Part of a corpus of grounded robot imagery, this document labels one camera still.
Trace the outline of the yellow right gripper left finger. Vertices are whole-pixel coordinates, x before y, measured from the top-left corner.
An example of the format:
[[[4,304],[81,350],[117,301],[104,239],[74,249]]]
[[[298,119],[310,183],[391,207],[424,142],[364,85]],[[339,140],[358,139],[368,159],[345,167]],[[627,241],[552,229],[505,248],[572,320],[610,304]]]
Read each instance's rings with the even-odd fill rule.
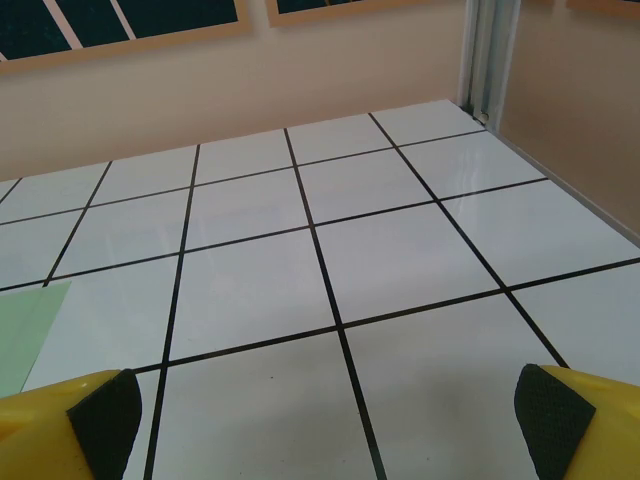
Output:
[[[122,480],[142,418],[131,369],[0,399],[0,480]]]

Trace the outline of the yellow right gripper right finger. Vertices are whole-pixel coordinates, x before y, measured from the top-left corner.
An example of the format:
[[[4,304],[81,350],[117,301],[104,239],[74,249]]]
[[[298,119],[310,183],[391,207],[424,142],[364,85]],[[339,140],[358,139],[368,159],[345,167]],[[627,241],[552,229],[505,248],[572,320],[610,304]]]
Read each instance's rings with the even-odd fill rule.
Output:
[[[527,364],[514,409],[539,480],[640,480],[640,386]]]

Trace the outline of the light green paper sheet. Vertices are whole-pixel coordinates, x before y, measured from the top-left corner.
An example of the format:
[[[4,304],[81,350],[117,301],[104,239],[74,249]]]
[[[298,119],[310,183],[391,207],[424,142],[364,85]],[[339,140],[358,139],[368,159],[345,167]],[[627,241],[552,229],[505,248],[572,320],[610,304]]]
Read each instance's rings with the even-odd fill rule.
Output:
[[[0,295],[0,398],[22,391],[70,285]]]

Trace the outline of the aluminium corner post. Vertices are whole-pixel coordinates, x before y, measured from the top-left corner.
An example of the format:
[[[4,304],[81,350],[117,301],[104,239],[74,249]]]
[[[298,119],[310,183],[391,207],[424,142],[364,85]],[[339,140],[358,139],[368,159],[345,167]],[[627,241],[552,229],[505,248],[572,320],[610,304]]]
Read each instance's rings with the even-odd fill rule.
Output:
[[[457,103],[500,130],[522,0],[465,0]]]

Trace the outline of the pink flower wall panel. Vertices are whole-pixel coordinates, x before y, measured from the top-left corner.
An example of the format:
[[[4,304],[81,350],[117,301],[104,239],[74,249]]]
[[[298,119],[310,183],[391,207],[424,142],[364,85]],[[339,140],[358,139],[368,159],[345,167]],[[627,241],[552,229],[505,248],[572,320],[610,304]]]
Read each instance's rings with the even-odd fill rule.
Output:
[[[0,75],[250,29],[246,0],[0,0]]]

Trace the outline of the peach circle wall panel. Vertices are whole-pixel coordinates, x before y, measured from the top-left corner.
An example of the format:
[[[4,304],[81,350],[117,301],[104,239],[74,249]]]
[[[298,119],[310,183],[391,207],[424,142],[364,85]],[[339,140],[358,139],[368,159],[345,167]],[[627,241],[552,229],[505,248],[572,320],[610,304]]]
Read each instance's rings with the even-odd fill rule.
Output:
[[[265,0],[271,27],[334,20],[421,5],[430,0]]]

